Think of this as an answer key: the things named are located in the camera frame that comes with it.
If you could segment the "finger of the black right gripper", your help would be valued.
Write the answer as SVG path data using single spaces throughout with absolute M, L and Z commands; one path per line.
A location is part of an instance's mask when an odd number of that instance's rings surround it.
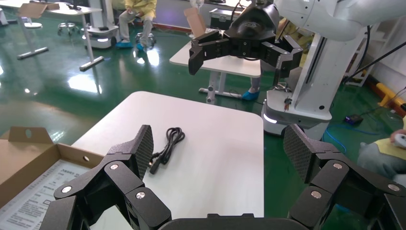
M 188 70 L 195 75 L 206 60 L 230 55 L 230 40 L 223 38 L 219 31 L 205 33 L 191 41 Z
M 273 86 L 280 79 L 288 78 L 291 70 L 299 67 L 303 49 L 289 36 L 285 35 L 273 43 L 261 43 L 261 60 L 275 68 Z

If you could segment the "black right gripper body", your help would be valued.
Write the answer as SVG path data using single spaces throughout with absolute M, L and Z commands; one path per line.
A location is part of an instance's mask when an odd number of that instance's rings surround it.
M 227 54 L 240 58 L 263 59 L 267 47 L 263 42 L 273 43 L 280 14 L 272 2 L 251 4 L 224 31 L 228 39 Z

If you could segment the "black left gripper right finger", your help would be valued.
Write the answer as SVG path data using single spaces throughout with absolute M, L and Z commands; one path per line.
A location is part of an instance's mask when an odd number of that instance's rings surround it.
M 406 227 L 406 189 L 364 169 L 332 144 L 313 140 L 296 124 L 283 129 L 283 149 L 306 189 L 288 218 L 309 230 L 319 230 L 335 205 L 368 220 L 371 230 Z

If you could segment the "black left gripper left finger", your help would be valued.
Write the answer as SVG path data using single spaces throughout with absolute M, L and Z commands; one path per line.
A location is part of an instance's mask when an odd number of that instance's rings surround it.
M 172 216 L 143 182 L 153 149 L 151 126 L 142 125 L 133 140 L 112 146 L 97 166 L 54 192 L 40 228 L 88 230 L 117 207 L 132 229 L 160 229 Z

